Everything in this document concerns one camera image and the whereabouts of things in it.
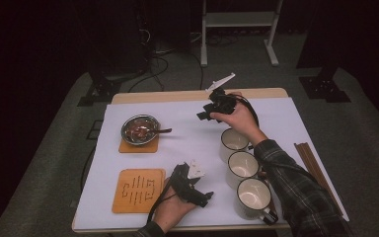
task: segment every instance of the person's right hand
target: person's right hand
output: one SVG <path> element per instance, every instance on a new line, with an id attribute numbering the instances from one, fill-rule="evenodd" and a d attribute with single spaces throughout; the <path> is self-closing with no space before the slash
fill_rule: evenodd
<path id="1" fill-rule="evenodd" d="M 240 92 L 231 94 L 242 96 Z M 229 124 L 233 129 L 246 136 L 254 146 L 267 139 L 266 135 L 257 126 L 249 109 L 240 102 L 236 103 L 235 111 L 231 115 L 213 112 L 210 113 L 210 116 L 213 119 L 221 120 Z"/>

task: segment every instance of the dark background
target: dark background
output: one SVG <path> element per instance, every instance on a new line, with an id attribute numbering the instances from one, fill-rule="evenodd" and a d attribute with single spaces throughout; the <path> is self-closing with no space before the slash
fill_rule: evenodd
<path id="1" fill-rule="evenodd" d="M 0 1 L 0 215 L 67 92 L 88 71 L 87 56 L 115 63 L 103 48 L 94 48 L 107 45 L 110 34 L 93 5 L 98 2 L 104 1 Z M 170 0 L 158 2 L 174 9 Z M 201 1 L 183 3 L 189 7 L 181 9 L 189 14 L 183 22 L 199 31 Z M 274 4 L 209 0 L 208 6 L 209 11 L 262 11 Z M 148 19 L 159 35 L 176 27 L 153 15 Z M 285 0 L 277 30 L 308 30 L 299 68 L 321 67 L 335 51 L 340 67 L 357 78 L 379 110 L 379 1 Z"/>

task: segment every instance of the mug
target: mug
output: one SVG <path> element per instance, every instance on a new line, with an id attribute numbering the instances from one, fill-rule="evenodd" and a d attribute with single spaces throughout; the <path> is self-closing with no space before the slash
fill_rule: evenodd
<path id="1" fill-rule="evenodd" d="M 270 201 L 269 187 L 261 180 L 248 178 L 238 186 L 234 207 L 244 219 L 261 219 L 267 225 L 273 225 L 278 216 L 269 209 Z"/>
<path id="2" fill-rule="evenodd" d="M 231 154 L 235 153 L 236 151 L 247 150 L 248 145 L 248 138 L 232 128 L 226 129 L 221 134 L 221 143 L 219 150 L 221 160 L 227 164 L 227 160 Z"/>
<path id="3" fill-rule="evenodd" d="M 226 183 L 236 190 L 241 181 L 257 175 L 260 165 L 251 153 L 237 151 L 230 155 L 227 161 L 229 169 L 226 172 Z"/>

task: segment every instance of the wooden chopsticks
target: wooden chopsticks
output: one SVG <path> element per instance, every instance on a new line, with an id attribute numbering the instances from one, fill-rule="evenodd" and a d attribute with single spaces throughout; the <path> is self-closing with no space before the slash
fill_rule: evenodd
<path id="1" fill-rule="evenodd" d="M 313 155 L 313 152 L 310 149 L 309 144 L 307 142 L 300 143 L 298 145 L 294 143 L 294 146 L 297 149 L 297 152 L 300 154 L 300 157 L 303 160 L 304 164 L 306 165 L 306 168 L 309 171 L 309 173 L 313 177 L 315 177 L 316 181 L 319 183 L 320 186 L 322 186 L 324 189 L 326 189 L 329 192 L 329 195 L 331 196 L 332 200 L 334 201 L 335 205 L 338 208 L 339 214 L 341 214 L 340 206 L 337 200 L 335 199 L 334 193 L 329 187 L 329 184 L 326 181 L 325 176 L 323 175 L 322 170 L 319 164 L 317 163 L 316 158 Z"/>

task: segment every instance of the bowl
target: bowl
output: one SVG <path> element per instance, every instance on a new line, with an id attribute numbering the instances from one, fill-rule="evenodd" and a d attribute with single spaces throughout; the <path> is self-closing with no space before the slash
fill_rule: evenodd
<path id="1" fill-rule="evenodd" d="M 143 145 L 153 140 L 158 134 L 154 132 L 140 132 L 143 129 L 159 129 L 160 123 L 148 115 L 139 115 L 129 118 L 121 128 L 121 136 L 131 145 Z"/>

